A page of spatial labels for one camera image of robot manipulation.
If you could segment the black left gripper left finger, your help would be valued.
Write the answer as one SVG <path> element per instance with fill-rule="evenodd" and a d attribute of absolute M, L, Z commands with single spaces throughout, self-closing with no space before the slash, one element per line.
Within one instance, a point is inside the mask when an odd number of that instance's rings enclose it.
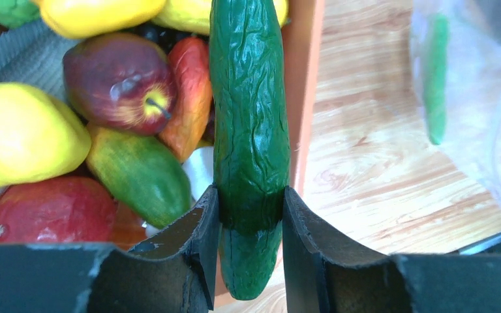
<path fill-rule="evenodd" d="M 208 312 L 218 195 L 124 251 L 112 243 L 0 245 L 0 312 Z"/>

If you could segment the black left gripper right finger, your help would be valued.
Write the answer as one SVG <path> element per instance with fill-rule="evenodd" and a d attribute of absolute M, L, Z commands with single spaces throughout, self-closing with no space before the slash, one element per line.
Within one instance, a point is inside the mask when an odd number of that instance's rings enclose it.
<path fill-rule="evenodd" d="M 349 238 L 286 187 L 289 312 L 501 312 L 501 254 L 385 255 Z"/>

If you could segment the dark green cucumber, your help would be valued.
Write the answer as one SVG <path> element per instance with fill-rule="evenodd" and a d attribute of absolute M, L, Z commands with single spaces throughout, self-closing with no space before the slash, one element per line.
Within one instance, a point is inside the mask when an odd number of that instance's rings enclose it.
<path fill-rule="evenodd" d="M 221 271 L 231 296 L 248 301 L 263 292 L 275 267 L 290 177 L 284 51 L 273 2 L 214 1 L 209 50 Z"/>

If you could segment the light green pepper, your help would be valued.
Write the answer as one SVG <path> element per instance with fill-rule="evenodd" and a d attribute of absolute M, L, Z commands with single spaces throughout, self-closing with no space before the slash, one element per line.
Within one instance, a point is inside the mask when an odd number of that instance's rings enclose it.
<path fill-rule="evenodd" d="M 429 16 L 423 42 L 423 105 L 429 140 L 440 145 L 446 131 L 446 72 L 449 22 L 441 13 Z"/>

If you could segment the clear zip top bag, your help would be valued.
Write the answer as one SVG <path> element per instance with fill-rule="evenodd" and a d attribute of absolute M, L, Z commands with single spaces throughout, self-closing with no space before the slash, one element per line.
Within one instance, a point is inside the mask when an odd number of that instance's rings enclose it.
<path fill-rule="evenodd" d="M 448 19 L 449 42 L 446 131 L 435 146 L 458 170 L 483 185 L 501 208 L 501 1 L 414 1 L 410 64 L 426 131 L 423 42 L 429 16 L 437 13 Z"/>

